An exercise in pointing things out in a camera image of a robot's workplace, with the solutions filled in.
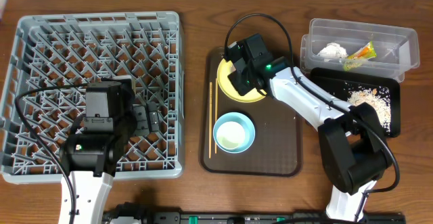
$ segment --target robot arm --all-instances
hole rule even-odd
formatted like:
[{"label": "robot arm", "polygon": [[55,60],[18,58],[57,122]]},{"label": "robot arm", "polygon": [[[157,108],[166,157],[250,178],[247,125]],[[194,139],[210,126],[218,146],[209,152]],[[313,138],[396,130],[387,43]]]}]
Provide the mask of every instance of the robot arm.
[{"label": "robot arm", "polygon": [[[375,110],[368,104],[352,106],[328,94],[304,77],[299,68],[288,68],[286,58],[274,59],[259,34],[232,44],[226,60],[231,60],[236,68],[229,80],[240,95],[251,89],[265,90],[267,95],[287,104],[318,131],[322,165],[334,185],[327,215],[345,221],[362,219],[363,193],[382,177],[384,170],[391,166],[391,160],[377,138],[356,125],[351,116],[329,107],[304,86],[373,129],[381,129]],[[304,86],[297,83],[294,76],[302,79]],[[383,131],[376,131],[386,142]],[[360,134],[361,139],[351,145],[347,140],[350,134]]]},{"label": "robot arm", "polygon": [[[101,223],[117,162],[129,138],[137,132],[134,87],[130,77],[120,76],[90,83],[86,89],[86,114],[74,122],[79,125],[84,118],[84,128],[80,133],[73,131],[75,127],[71,129],[60,148],[60,160],[76,196],[74,223]],[[61,224],[69,223],[70,201],[66,180],[62,178]]]},{"label": "robot arm", "polygon": [[[312,83],[301,73],[299,68],[294,68],[297,77],[303,77],[302,81],[307,84],[311,89],[322,97],[333,101],[335,105],[349,111],[352,106],[348,102],[331,96],[320,87]],[[292,71],[289,68],[283,69],[276,73],[275,77],[271,78],[270,87],[272,95],[275,99],[284,102],[292,109],[294,109],[299,115],[305,118],[316,130],[322,125],[326,119],[336,119],[343,115],[343,113],[330,108],[328,105],[323,103],[320,99],[317,99],[314,95],[311,95],[307,90],[300,86],[294,79]]]}]

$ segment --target green connector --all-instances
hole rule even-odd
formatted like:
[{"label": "green connector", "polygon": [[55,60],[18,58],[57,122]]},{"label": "green connector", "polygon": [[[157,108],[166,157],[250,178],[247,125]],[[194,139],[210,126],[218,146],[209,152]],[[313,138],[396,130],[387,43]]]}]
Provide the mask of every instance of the green connector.
[{"label": "green connector", "polygon": [[189,217],[189,224],[198,224],[198,217]]}]

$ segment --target dish rack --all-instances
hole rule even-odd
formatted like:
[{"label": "dish rack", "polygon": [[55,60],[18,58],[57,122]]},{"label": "dish rack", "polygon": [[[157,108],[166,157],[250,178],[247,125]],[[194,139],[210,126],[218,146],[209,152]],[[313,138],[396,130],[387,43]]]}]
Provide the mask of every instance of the dish rack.
[{"label": "dish rack", "polygon": [[[18,22],[0,103],[0,172],[10,183],[57,183],[62,175],[22,125],[15,96],[31,89],[136,80],[135,106],[155,102],[160,130],[130,138],[115,180],[179,177],[184,168],[183,31],[175,12],[25,16]],[[21,107],[56,156],[85,89],[29,95]]]}]

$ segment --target yellow-green package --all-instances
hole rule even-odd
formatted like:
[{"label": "yellow-green package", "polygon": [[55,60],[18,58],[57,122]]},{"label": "yellow-green package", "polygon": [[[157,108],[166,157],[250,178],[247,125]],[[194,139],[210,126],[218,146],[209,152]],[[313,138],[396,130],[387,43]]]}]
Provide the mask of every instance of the yellow-green package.
[{"label": "yellow-green package", "polygon": [[[360,48],[357,52],[347,57],[347,59],[360,60],[360,59],[370,59],[377,56],[376,51],[373,47],[373,41],[368,42],[364,47]],[[362,65],[362,62],[356,61],[346,61],[343,65],[344,71],[349,71],[352,68],[358,68]]]}]

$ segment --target cable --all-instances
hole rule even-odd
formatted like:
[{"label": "cable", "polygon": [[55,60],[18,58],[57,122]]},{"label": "cable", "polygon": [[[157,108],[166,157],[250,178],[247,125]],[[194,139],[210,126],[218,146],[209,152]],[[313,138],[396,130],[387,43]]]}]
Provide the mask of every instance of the cable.
[{"label": "cable", "polygon": [[38,135],[38,133],[32,128],[32,126],[30,125],[30,123],[28,123],[27,118],[25,117],[25,115],[22,113],[21,107],[20,107],[20,99],[23,98],[24,96],[33,94],[33,93],[37,93],[37,92],[41,92],[41,91],[48,91],[48,90],[54,90],[54,89],[69,89],[69,88],[76,88],[76,87],[83,87],[83,86],[87,86],[87,84],[79,84],[79,85],[64,85],[64,86],[52,86],[52,87],[45,87],[45,88],[39,88],[39,89],[33,89],[30,91],[27,91],[25,93],[19,94],[15,100],[15,109],[16,112],[18,113],[18,116],[21,119],[22,124],[28,129],[28,131],[30,132],[30,134],[36,138],[36,143],[40,148],[43,148],[48,155],[51,157],[51,159],[54,161],[54,163],[57,165],[57,167],[60,169],[60,172],[62,173],[63,177],[66,180],[66,184],[68,185],[68,189],[70,192],[70,217],[69,217],[69,224],[73,224],[74,223],[74,218],[75,218],[75,208],[76,208],[76,198],[75,198],[75,194],[74,194],[74,188],[72,186],[71,181],[69,180],[69,177],[66,174],[65,169],[63,168],[63,166],[60,164],[59,159],[57,158],[57,156],[55,156],[55,154],[48,148],[47,145],[45,145],[44,141],[41,139],[41,137]]},{"label": "cable", "polygon": [[296,75],[296,73],[294,71],[294,53],[293,53],[293,49],[292,49],[292,40],[290,39],[290,35],[289,35],[288,31],[286,30],[286,28],[284,28],[284,25],[280,21],[278,21],[276,18],[274,18],[273,16],[270,16],[268,14],[248,14],[247,16],[244,16],[243,18],[240,18],[238,21],[236,21],[236,23],[229,29],[229,32],[227,33],[227,36],[225,37],[224,58],[226,60],[228,60],[229,48],[228,48],[227,44],[229,42],[229,37],[230,37],[231,31],[240,22],[244,21],[247,18],[251,18],[254,16],[260,16],[260,17],[268,18],[268,19],[274,21],[276,24],[278,24],[278,26],[283,30],[283,32],[286,35],[286,38],[288,40],[288,45],[289,45],[289,49],[290,49],[290,56],[291,56],[291,60],[290,60],[290,63],[288,63],[288,66],[290,67],[290,70],[292,72],[292,75],[293,75],[295,81],[297,83],[299,83],[299,85],[301,85],[306,91],[308,91],[310,94],[314,95],[315,97],[317,97],[318,99],[323,101],[323,103],[327,104],[329,107],[332,107],[332,108],[336,109],[337,111],[342,112],[343,114],[350,116],[356,123],[361,125],[365,130],[369,131],[374,137],[376,137],[379,140],[379,142],[382,144],[382,146],[384,147],[386,153],[390,156],[392,164],[394,165],[394,171],[395,171],[394,183],[391,186],[385,187],[382,189],[370,189],[370,190],[364,191],[363,192],[363,199],[362,199],[360,207],[358,208],[358,211],[357,211],[357,215],[359,215],[361,212],[361,209],[364,205],[363,203],[365,203],[365,201],[368,197],[368,194],[389,192],[389,191],[393,190],[398,185],[398,183],[400,181],[400,168],[398,167],[398,163],[394,157],[394,154],[391,152],[390,148],[386,145],[386,143],[379,137],[379,135],[367,123],[363,122],[360,118],[357,118],[356,116],[350,114],[346,110],[334,105],[334,103],[332,101],[328,101],[325,98],[321,97],[318,93],[316,93],[315,91],[310,89],[307,85],[305,85],[302,82],[301,78],[298,77],[298,75]]},{"label": "cable", "polygon": [[78,128],[80,127],[81,121],[83,120],[83,118],[86,117],[85,113],[80,114],[80,116],[77,116],[74,120],[74,122],[72,122],[72,126],[69,129],[69,134],[73,135],[76,133],[76,131],[78,130]]}]

